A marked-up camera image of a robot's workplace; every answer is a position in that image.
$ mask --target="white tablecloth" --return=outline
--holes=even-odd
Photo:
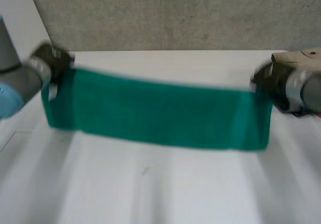
[[[120,74],[247,88],[272,51],[77,52]],[[40,96],[1,123],[0,223],[319,223],[318,119],[274,110],[262,152],[169,148],[48,127]]]

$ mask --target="white table surface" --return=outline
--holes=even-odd
[[[133,77],[247,88],[272,51],[77,52]],[[320,223],[318,119],[274,111],[262,152],[202,151],[48,127],[40,96],[2,123],[0,223]]]

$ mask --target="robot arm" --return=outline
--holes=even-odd
[[[74,62],[64,49],[41,44],[22,62],[0,19],[0,119],[17,113],[48,84],[58,85]]]
[[[321,48],[274,53],[251,81],[274,105],[297,117],[321,113]]]

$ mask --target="green cloth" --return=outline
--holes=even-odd
[[[272,102],[249,91],[180,86],[84,69],[65,73],[57,97],[42,92],[49,125],[62,130],[200,149],[261,150]]]

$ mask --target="gray wall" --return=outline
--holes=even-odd
[[[321,0],[34,0],[75,51],[321,46]]]

